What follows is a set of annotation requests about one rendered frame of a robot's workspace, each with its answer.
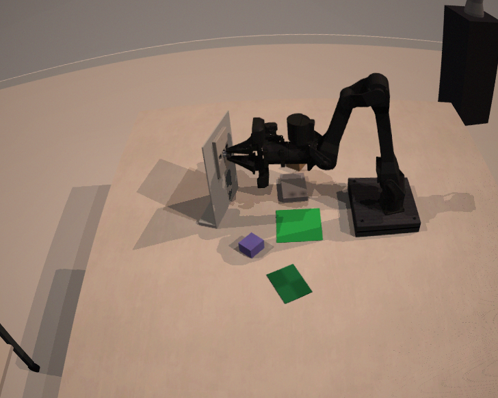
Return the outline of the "small brown block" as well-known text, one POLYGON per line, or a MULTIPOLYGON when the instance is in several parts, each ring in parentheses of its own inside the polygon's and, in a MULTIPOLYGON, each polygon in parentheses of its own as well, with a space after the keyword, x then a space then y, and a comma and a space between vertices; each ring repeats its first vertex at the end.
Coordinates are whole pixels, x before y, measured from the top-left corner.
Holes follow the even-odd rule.
POLYGON ((305 164, 286 164, 286 168, 290 168, 292 170, 301 171, 301 169, 305 166, 305 164))

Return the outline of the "purple cube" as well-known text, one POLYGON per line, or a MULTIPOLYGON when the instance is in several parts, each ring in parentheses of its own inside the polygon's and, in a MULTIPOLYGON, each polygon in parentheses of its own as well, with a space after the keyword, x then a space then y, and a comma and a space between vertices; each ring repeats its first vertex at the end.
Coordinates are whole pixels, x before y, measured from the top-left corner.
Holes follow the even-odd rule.
POLYGON ((246 256, 253 258, 256 256, 263 248, 265 248, 264 240, 250 233, 247 237, 241 240, 239 243, 239 251, 244 253, 246 256))

